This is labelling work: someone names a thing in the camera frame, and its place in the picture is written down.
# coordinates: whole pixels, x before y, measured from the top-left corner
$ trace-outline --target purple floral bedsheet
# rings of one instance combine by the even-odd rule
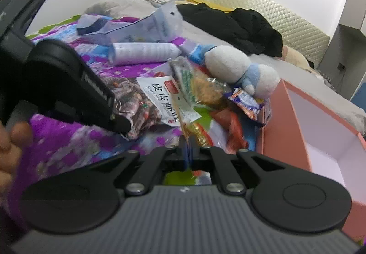
[[[118,21],[136,21],[122,18]],[[138,77],[160,63],[112,67],[108,64],[108,47],[83,42],[76,33],[76,22],[57,26],[48,33],[33,39],[62,40],[72,46],[83,60],[100,76]],[[78,123],[67,124],[40,114],[34,115],[30,124],[34,143],[23,152],[14,184],[8,193],[4,207],[15,222],[25,227],[19,212],[19,199],[32,183],[85,166],[116,155],[127,149],[140,151],[142,155],[165,143],[176,143],[182,133],[178,128],[157,126],[138,141],[127,141],[121,135],[97,126]]]

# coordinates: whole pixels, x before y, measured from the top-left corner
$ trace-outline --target gray cabinet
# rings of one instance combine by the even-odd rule
[[[338,70],[339,63],[345,66]],[[366,81],[366,0],[346,0],[338,28],[318,69],[351,99]]]
[[[364,24],[365,14],[366,0],[346,0],[339,23],[360,30]]]

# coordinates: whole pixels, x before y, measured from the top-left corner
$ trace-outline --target red label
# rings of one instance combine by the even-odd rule
[[[164,82],[165,87],[168,89],[169,93],[172,94],[178,94],[178,89],[177,87],[174,85],[172,80],[166,80]]]

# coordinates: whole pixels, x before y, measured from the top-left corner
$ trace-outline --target white bottle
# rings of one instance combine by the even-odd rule
[[[108,58],[112,65],[130,65],[166,62],[180,53],[173,43],[113,43]]]

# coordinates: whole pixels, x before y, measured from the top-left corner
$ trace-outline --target black jacket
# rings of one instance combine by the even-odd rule
[[[282,57],[282,36],[254,10],[237,8],[229,13],[204,3],[178,5],[185,21],[224,40],[244,53]]]

